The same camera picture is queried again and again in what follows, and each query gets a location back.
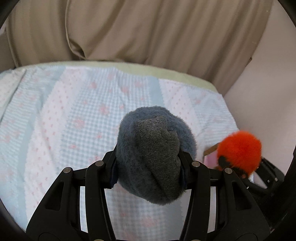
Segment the grey fuzzy sock bundle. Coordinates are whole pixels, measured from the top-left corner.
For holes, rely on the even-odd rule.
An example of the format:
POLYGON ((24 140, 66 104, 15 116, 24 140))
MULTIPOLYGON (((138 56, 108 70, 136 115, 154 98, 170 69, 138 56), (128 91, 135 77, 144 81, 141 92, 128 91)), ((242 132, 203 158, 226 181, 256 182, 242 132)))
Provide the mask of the grey fuzzy sock bundle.
POLYGON ((180 151, 193 158, 197 154, 191 129, 181 118, 161 106, 129 112, 117 137, 119 184, 153 204, 172 203, 184 192, 180 151))

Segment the orange fluffy pompom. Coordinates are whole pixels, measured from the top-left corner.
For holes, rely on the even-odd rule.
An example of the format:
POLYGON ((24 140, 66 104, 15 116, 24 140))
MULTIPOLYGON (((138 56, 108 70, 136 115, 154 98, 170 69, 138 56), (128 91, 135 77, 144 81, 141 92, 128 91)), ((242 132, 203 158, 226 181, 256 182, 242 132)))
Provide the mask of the orange fluffy pompom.
POLYGON ((237 131, 218 144, 218 170, 230 168, 243 179, 248 178, 260 165, 262 144, 253 134, 237 131))

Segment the pale green mattress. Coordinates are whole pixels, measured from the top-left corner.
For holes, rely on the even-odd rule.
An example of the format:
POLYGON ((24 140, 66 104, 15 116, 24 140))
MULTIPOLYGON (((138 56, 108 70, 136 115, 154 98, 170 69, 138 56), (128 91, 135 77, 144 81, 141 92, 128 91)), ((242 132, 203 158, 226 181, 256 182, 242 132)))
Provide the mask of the pale green mattress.
POLYGON ((216 87, 201 78, 194 77, 186 73, 180 73, 177 71, 159 68, 149 65, 135 64, 135 63, 124 63, 124 62, 103 62, 103 61, 58 61, 48 62, 40 64, 32 64, 20 67, 20 69, 28 69, 31 67, 47 67, 47 66, 64 66, 66 68, 116 68, 121 72, 139 75, 139 76, 152 76, 158 79, 170 80, 186 85, 192 85, 201 89, 206 89, 211 92, 218 93, 216 87))

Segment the cardboard box with pink lining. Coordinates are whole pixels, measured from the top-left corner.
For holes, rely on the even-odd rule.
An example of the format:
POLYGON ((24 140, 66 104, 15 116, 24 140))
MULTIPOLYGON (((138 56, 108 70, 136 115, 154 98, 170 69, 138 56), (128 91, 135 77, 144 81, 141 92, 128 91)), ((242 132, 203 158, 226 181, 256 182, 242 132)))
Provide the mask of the cardboard box with pink lining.
POLYGON ((204 155, 203 163, 208 168, 215 169, 218 166, 218 157, 217 157, 218 145, 219 143, 215 144, 214 146, 205 150, 203 153, 204 155))

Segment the beige curtain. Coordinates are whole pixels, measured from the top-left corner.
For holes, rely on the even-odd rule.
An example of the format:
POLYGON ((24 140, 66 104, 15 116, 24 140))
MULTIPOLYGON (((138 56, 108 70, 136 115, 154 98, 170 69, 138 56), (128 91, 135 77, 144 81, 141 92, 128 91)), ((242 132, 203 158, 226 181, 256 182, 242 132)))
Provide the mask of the beige curtain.
POLYGON ((71 60, 151 65, 225 94, 250 62, 272 1, 20 1, 6 20, 16 66, 71 60))

